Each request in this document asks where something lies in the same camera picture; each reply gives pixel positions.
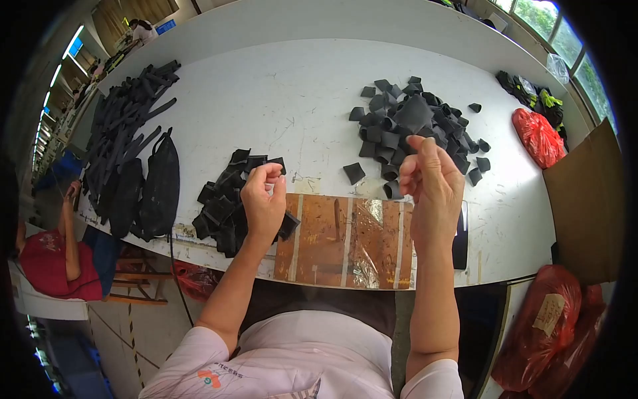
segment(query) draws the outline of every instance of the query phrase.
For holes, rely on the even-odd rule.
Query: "pile of black fabric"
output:
[[[470,122],[462,116],[461,110],[450,107],[433,93],[423,91],[420,77],[412,76],[403,90],[385,79],[375,81],[375,86],[381,90],[381,94],[377,94],[371,86],[364,87],[361,92],[362,97],[371,98],[370,112],[366,114],[363,107],[355,107],[350,112],[349,120],[360,124],[359,136],[363,144],[359,156],[374,158],[382,164],[381,176],[389,181],[383,186],[388,199],[403,198],[396,179],[403,159],[415,153],[406,142],[409,135],[434,137],[437,145],[448,152],[464,175],[470,166],[468,153],[490,150],[484,140],[476,143],[471,139],[466,132]],[[480,112],[481,105],[474,103],[468,108]],[[480,172],[489,170],[489,160],[483,159],[483,167],[470,172],[474,185],[481,178]],[[358,162],[343,168],[351,184],[366,175]]]
[[[85,167],[83,187],[84,193],[89,194],[89,201],[101,218],[101,223],[105,224],[107,220],[111,220],[111,233],[115,237],[121,238],[128,234],[135,218],[138,219],[136,232],[147,241],[150,237],[166,234],[166,232],[155,234],[166,228],[151,227],[149,223],[146,223],[149,229],[142,227],[142,222],[139,220],[142,204],[138,203],[144,179],[141,160],[137,158],[137,155],[161,133],[161,127],[158,126],[145,140],[142,134],[135,140],[133,137],[148,120],[175,104],[177,99],[172,98],[149,112],[166,90],[179,80],[175,71],[180,67],[177,61],[159,68],[149,65],[142,70],[139,77],[127,77],[121,86],[111,87],[106,98],[104,96],[98,98],[91,126],[89,150],[83,164]],[[156,183],[147,184],[145,188],[147,192],[155,191],[156,195],[161,197],[156,198],[156,200],[161,199],[161,207],[177,209],[175,193],[179,194],[179,161],[170,138],[171,130],[164,133],[155,144],[153,156],[151,156],[154,160],[153,165],[149,157],[149,181],[155,175],[155,173],[151,174],[151,171],[159,169],[166,169],[163,172],[164,177],[173,177],[173,179],[168,183],[169,186],[159,189],[155,186],[156,183],[162,184],[161,179],[153,178]],[[177,180],[174,179],[175,171],[177,171]],[[155,218],[158,217],[155,211],[151,213],[155,214]],[[168,211],[167,215],[162,216],[165,219],[162,225],[168,225],[167,220],[171,217],[171,213]]]
[[[569,150],[567,131],[563,126],[563,102],[554,98],[548,87],[537,86],[521,76],[511,75],[505,71],[499,71],[496,80],[506,92],[516,97],[519,103],[543,115]]]
[[[254,168],[265,163],[278,163],[281,174],[286,174],[283,158],[268,159],[267,155],[250,155],[251,149],[238,149],[230,157],[226,169],[217,181],[208,181],[202,188],[197,202],[204,205],[193,220],[197,238],[212,237],[217,242],[217,252],[227,258],[237,255],[248,234],[248,221],[240,192],[246,184],[246,176]],[[300,221],[286,211],[273,243],[278,237],[290,238]]]

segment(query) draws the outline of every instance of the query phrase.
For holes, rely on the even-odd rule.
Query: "woman in red shirt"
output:
[[[79,191],[80,182],[72,182],[56,230],[26,238],[26,227],[20,221],[15,245],[24,275],[36,291],[61,299],[98,301],[110,292],[122,241],[87,226],[82,241],[77,242],[73,200]]]

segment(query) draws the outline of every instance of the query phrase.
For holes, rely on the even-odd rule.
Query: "table surface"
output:
[[[415,75],[422,77],[426,91],[463,111],[474,140],[484,139],[492,146],[484,155],[492,170],[476,187],[466,179],[468,268],[455,271],[455,286],[532,275],[551,261],[555,235],[547,190],[541,170],[510,121],[521,105],[490,73],[413,47],[308,39],[218,54],[182,65],[177,74],[180,81],[157,106],[172,97],[177,97],[177,103],[137,133],[147,135],[158,125],[163,130],[173,126],[181,179],[175,258],[219,270],[230,264],[231,259],[213,248],[213,239],[193,238],[191,222],[202,207],[196,201],[201,187],[219,176],[237,148],[251,147],[253,154],[271,158],[283,156],[288,192],[385,198],[384,181],[378,177],[380,164],[357,156],[361,141],[357,123],[348,121],[348,113],[352,107],[367,105],[368,99],[359,96],[364,86],[388,79],[403,87]],[[483,105],[479,114],[467,108],[475,102]],[[151,148],[147,146],[139,155],[144,173]],[[468,157],[470,168],[475,167],[474,157]],[[354,162],[360,162],[367,176],[351,186],[341,167]],[[78,217],[110,231],[108,223],[97,223],[85,197]],[[166,239],[145,243],[129,235],[125,241],[170,255]],[[275,253],[273,246],[259,268],[260,278],[273,278]]]

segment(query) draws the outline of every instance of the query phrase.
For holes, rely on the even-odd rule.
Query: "wooden chair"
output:
[[[128,295],[111,293],[104,300],[138,305],[166,305],[168,301],[163,295],[164,282],[172,280],[173,274],[156,271],[148,263],[149,259],[154,259],[154,257],[147,257],[143,249],[125,245],[117,260],[118,270],[115,272],[112,287],[128,288]],[[151,286],[149,280],[157,280],[158,282],[154,297],[148,295],[144,290]],[[131,289],[138,289],[143,296],[131,296]]]

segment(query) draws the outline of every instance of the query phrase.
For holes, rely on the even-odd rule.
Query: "person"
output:
[[[26,226],[19,221],[15,246],[24,276],[36,291],[61,299],[99,301],[110,292],[122,241],[87,226],[77,242],[73,203],[79,191],[80,182],[72,182],[57,229],[26,238]]]
[[[410,136],[407,140],[418,153],[407,156],[401,165],[400,189],[414,198],[410,232],[418,273],[401,398],[462,398],[452,241],[464,177],[434,139]],[[354,312],[345,300],[349,293],[366,291],[340,290],[343,300],[323,307],[332,310],[317,310],[320,306],[308,306],[316,301],[307,300],[300,310],[276,315],[260,316],[254,311],[260,305],[257,301],[268,300],[255,297],[256,292],[251,297],[251,291],[253,285],[255,290],[259,286],[257,269],[286,210],[286,184],[280,170],[280,165],[267,163],[250,172],[241,191],[248,235],[195,327],[140,398],[394,397],[390,378],[394,319],[382,333],[383,323],[367,323],[369,317]],[[270,184],[274,185],[272,196]],[[384,318],[383,310],[378,316]]]
[[[147,45],[159,36],[155,27],[143,19],[131,19],[128,26],[133,31],[133,41],[129,46],[131,48],[137,45]]]

